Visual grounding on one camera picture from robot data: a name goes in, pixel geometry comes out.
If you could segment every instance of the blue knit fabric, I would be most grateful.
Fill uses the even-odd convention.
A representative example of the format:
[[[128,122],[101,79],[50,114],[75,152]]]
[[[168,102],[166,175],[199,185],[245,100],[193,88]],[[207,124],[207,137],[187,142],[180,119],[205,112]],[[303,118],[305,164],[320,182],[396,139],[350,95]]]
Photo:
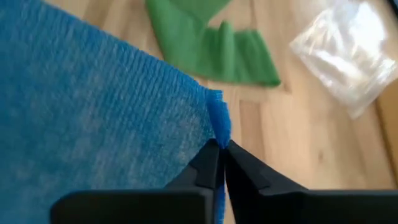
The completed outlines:
[[[221,92],[36,0],[0,1],[0,223],[48,223],[75,190],[163,187],[209,138]]]

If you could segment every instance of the wooden floor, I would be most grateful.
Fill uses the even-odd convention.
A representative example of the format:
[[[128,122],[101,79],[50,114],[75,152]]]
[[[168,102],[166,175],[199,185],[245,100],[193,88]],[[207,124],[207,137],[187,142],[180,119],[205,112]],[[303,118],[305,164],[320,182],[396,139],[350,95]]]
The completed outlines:
[[[143,0],[49,1],[162,58]],[[257,28],[283,84],[267,89],[196,79],[224,90],[233,139],[296,182],[311,189],[391,189],[394,179],[374,106],[351,120],[288,46],[322,9],[345,1],[232,0],[210,24],[226,19],[236,29]],[[384,2],[371,2],[388,14]],[[225,223],[232,220],[229,208]]]

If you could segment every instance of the green cloth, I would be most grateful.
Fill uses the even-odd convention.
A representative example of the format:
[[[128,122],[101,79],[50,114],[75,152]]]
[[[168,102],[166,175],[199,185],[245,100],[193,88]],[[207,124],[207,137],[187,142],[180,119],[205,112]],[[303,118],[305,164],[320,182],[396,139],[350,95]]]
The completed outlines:
[[[207,23],[230,0],[170,0],[180,10]]]
[[[224,22],[207,27],[228,1],[147,0],[147,10],[164,59],[192,75],[221,82],[277,86],[280,80],[261,35],[256,30],[233,32]]]

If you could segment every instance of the black plastic tool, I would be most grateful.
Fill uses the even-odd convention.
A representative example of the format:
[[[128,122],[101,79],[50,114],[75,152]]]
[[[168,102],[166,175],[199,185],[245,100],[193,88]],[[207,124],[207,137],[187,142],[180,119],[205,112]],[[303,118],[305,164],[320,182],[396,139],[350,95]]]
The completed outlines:
[[[231,141],[209,140],[164,189],[84,191],[61,198],[52,224],[216,223],[225,180],[237,224],[398,223],[398,191],[308,190]]]

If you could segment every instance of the clear plastic bag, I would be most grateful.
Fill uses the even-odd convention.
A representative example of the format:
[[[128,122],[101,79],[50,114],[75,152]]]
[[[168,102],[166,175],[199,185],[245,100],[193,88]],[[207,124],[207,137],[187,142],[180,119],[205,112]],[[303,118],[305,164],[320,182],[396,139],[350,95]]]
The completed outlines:
[[[381,49],[385,39],[368,3],[346,2],[321,12],[290,46],[356,118],[396,78],[396,62]]]

